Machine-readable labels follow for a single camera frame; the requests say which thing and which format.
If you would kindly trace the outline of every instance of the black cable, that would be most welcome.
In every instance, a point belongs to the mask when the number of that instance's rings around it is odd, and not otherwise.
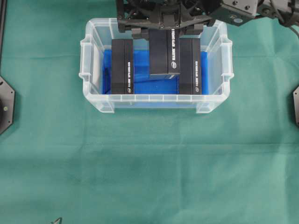
[[[274,11],[277,15],[277,18],[279,19],[279,21],[281,23],[284,23],[285,20],[283,19],[282,15],[280,14],[280,12],[278,11],[278,9],[276,8],[276,5],[274,4],[273,0],[270,0],[271,4],[272,4],[272,7],[274,8]],[[299,32],[297,30],[295,30],[293,27],[289,27],[289,29],[294,32],[294,34],[296,34],[296,36],[298,37],[299,39]]]
[[[297,37],[299,39],[299,32],[297,30],[295,30],[295,28],[293,28],[293,27],[289,27],[289,28],[291,31],[293,31],[297,35]]]

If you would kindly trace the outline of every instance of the blue liner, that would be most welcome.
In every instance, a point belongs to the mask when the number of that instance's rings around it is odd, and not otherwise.
[[[179,94],[178,78],[151,77],[149,72],[149,52],[147,50],[134,51],[134,89],[135,94]],[[208,65],[207,53],[201,53],[202,94],[208,95]],[[111,88],[111,50],[105,50],[103,62],[103,92],[110,94]]]

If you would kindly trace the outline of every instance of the green cloth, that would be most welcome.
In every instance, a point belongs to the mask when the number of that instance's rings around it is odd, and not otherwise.
[[[8,0],[0,223],[296,224],[299,41],[277,21],[229,26],[235,78],[215,111],[97,111],[82,94],[85,25],[113,0]]]

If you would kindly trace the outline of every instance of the black box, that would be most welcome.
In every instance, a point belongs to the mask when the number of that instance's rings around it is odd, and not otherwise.
[[[200,39],[180,40],[181,74],[179,94],[201,95]]]
[[[180,40],[181,74],[179,76],[179,94],[192,95],[192,41]]]
[[[172,29],[167,31],[167,56],[168,56],[168,74],[180,74],[180,47],[179,30]]]
[[[200,39],[192,39],[192,94],[201,95]]]
[[[149,30],[149,74],[180,74],[179,30]]]
[[[134,94],[133,40],[125,40],[125,94]]]
[[[111,94],[134,94],[133,40],[112,40]]]

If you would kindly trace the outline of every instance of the screw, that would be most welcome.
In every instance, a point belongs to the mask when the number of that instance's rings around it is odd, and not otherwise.
[[[269,10],[268,8],[265,8],[265,9],[263,10],[263,13],[264,13],[265,15],[268,15],[268,14],[270,13],[270,10]]]
[[[234,20],[234,19],[237,18],[237,16],[236,15],[230,15],[229,18],[232,19],[232,20]]]

